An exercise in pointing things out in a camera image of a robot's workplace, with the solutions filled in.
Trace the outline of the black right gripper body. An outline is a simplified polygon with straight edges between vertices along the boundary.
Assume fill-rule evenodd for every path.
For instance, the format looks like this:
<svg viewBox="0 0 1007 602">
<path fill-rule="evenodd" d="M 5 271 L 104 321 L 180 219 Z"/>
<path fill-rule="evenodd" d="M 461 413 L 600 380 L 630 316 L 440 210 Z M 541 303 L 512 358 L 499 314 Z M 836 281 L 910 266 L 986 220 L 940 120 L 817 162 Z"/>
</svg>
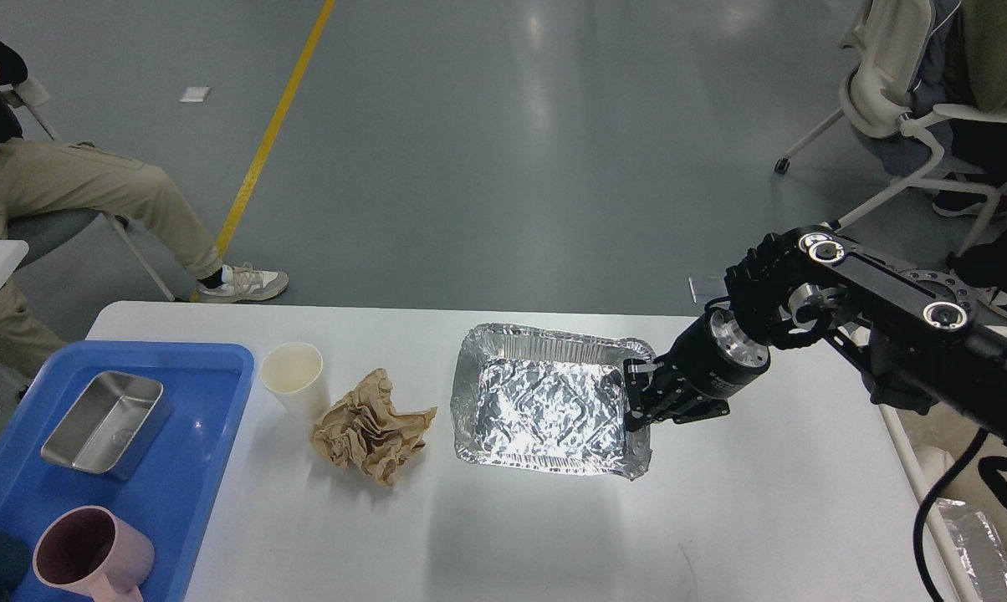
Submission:
<svg viewBox="0 0 1007 602">
<path fill-rule="evenodd" d="M 686 423 L 729 414 L 729 397 L 767 373 L 771 354 L 732 312 L 712 308 L 653 363 L 650 421 Z"/>
</svg>

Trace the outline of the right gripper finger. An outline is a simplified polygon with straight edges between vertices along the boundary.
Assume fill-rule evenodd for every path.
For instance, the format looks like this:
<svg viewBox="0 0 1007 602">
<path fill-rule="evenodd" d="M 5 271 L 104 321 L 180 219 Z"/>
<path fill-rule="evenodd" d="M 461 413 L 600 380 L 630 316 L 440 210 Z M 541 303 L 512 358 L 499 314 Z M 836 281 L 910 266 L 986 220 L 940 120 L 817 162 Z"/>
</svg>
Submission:
<svg viewBox="0 0 1007 602">
<path fill-rule="evenodd" d="M 675 421 L 680 415 L 680 372 L 664 362 L 623 362 L 627 411 L 625 428 L 630 433 L 653 423 Z"/>
</svg>

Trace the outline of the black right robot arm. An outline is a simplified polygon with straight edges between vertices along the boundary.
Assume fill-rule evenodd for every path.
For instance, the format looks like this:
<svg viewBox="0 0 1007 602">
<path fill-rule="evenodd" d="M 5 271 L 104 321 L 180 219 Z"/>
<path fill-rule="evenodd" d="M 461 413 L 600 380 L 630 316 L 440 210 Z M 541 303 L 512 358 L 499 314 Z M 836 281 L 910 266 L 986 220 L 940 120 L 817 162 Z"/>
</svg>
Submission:
<svg viewBox="0 0 1007 602">
<path fill-rule="evenodd" d="M 767 372 L 770 350 L 825 340 L 859 370 L 871 401 L 925 414 L 938 403 L 977 424 L 965 453 L 919 503 L 912 547 L 922 583 L 940 599 L 924 558 L 929 511 L 977 462 L 1007 509 L 1007 338 L 974 321 L 961 279 L 905 266 L 828 225 L 770 233 L 726 269 L 724 296 L 671 349 L 626 360 L 628 431 L 728 414 L 728 399 Z"/>
</svg>

